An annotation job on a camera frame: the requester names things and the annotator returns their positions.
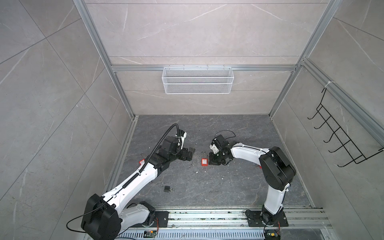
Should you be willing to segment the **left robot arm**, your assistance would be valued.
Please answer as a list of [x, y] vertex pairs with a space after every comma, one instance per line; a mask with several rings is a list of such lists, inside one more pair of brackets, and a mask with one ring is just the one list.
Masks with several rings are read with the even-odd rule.
[[186, 137], [186, 132], [178, 124], [172, 124], [133, 174], [103, 195], [92, 195], [84, 213], [79, 216], [82, 220], [79, 232], [94, 240], [114, 240], [130, 227], [150, 227], [157, 222], [156, 209], [147, 202], [131, 207], [128, 203], [173, 161], [192, 160], [195, 150], [184, 148]]

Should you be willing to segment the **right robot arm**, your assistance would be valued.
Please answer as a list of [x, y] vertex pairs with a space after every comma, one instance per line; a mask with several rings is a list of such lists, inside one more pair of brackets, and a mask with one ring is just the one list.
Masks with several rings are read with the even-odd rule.
[[226, 166], [233, 159], [242, 159], [261, 167], [268, 187], [267, 198], [259, 217], [246, 211], [250, 220], [262, 220], [266, 226], [273, 226], [284, 216], [284, 198], [297, 173], [296, 169], [279, 147], [262, 149], [238, 142], [229, 142], [222, 135], [213, 138], [209, 154], [209, 165]]

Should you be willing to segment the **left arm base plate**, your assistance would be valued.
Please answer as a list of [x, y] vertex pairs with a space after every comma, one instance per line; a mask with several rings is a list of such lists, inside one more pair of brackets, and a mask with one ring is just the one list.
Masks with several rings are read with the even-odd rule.
[[154, 213], [149, 222], [133, 225], [133, 228], [156, 228], [157, 226], [159, 226], [160, 228], [166, 228], [168, 226], [168, 221], [169, 212], [159, 211]]

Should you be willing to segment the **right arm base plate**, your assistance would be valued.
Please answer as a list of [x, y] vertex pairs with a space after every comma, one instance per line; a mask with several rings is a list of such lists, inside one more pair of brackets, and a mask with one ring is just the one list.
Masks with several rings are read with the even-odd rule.
[[246, 210], [245, 215], [248, 220], [249, 227], [288, 227], [289, 223], [285, 212], [279, 211], [276, 215], [272, 215], [268, 211], [251, 211]]

